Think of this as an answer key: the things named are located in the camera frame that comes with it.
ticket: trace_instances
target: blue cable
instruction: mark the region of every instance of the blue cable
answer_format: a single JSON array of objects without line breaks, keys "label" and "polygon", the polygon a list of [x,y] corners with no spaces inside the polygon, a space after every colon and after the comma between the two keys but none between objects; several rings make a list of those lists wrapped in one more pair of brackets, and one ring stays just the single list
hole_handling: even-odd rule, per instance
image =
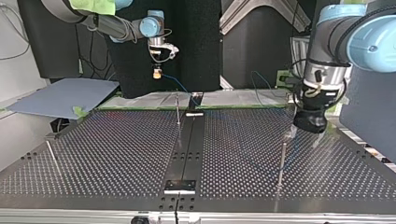
[{"label": "blue cable", "polygon": [[[187,89],[183,86],[183,84],[181,84],[181,82],[180,82],[177,78],[175,78],[175,77],[170,77],[170,76],[165,75],[165,74],[163,74],[163,77],[166,77],[166,78],[169,78],[169,79],[174,80],[174,81],[181,87],[181,89],[183,89],[184,92],[189,93],[189,92],[187,91]],[[199,104],[194,100],[193,97],[191,97],[191,100],[195,103],[195,105],[199,105]]]}]

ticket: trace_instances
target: metal post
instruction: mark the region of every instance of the metal post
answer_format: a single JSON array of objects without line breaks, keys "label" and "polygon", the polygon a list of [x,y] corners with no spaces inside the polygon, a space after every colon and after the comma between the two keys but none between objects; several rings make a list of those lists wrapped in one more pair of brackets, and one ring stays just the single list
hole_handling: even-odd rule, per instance
[{"label": "metal post", "polygon": [[46,143],[47,143],[47,146],[49,147],[50,155],[52,156],[52,158],[53,158],[55,161],[57,161],[57,159],[56,159],[56,157],[55,157],[55,154],[53,153],[52,146],[50,145],[50,141],[47,140]]},{"label": "metal post", "polygon": [[177,111],[177,125],[180,125],[180,110],[179,110],[179,103],[178,103],[178,92],[176,92],[176,111]]},{"label": "metal post", "polygon": [[280,158],[280,169],[279,169],[279,179],[277,182],[277,186],[282,188],[282,177],[283,177],[283,169],[285,168],[285,158],[286,158],[286,143],[282,144],[282,156]]}]

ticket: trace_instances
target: green tape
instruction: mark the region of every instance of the green tape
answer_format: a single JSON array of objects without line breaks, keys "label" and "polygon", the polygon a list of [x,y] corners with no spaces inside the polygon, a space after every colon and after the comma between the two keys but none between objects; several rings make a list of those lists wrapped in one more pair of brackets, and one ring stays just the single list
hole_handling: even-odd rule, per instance
[{"label": "green tape", "polygon": [[79,119],[84,118],[89,114],[89,112],[85,112],[80,106],[73,106],[73,111]]},{"label": "green tape", "polygon": [[[186,110],[186,106],[181,106],[180,110]],[[176,110],[174,106],[107,106],[99,107],[97,110]]]},{"label": "green tape", "polygon": [[258,108],[284,108],[285,104],[278,105],[200,105],[197,109],[258,109]]},{"label": "green tape", "polygon": [[365,4],[366,0],[344,0],[344,4]]},{"label": "green tape", "polygon": [[101,15],[116,15],[115,0],[70,0],[76,10],[86,10]]}]

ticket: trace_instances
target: black panel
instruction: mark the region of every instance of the black panel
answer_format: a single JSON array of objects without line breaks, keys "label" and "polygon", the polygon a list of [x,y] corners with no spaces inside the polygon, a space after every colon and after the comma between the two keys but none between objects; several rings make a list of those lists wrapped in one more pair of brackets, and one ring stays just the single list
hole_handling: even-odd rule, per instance
[{"label": "black panel", "polygon": [[18,5],[40,76],[78,77],[74,24],[54,17],[40,0],[19,0]]},{"label": "black panel", "polygon": [[[223,0],[223,10],[232,0]],[[310,20],[315,14],[316,1],[301,0],[300,6]],[[299,34],[291,24],[271,7],[258,7],[251,11],[224,36],[223,75],[238,89],[254,86],[250,73],[260,72],[271,84],[276,84],[278,70],[287,70],[291,64],[290,37]],[[268,86],[254,76],[259,88]]]}]

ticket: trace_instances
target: black backdrop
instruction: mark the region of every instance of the black backdrop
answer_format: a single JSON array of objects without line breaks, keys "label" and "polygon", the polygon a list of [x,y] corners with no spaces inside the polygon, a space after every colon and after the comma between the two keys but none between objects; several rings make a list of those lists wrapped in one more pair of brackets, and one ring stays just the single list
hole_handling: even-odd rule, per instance
[{"label": "black backdrop", "polygon": [[[165,27],[173,30],[167,41],[180,49],[177,57],[164,65],[163,72],[178,78],[188,91],[218,90],[220,0],[134,0],[131,7],[117,15],[132,21],[147,16],[149,9],[164,11]],[[126,98],[152,91],[181,90],[173,80],[152,78],[147,40],[115,44],[107,39],[107,45]]]}]

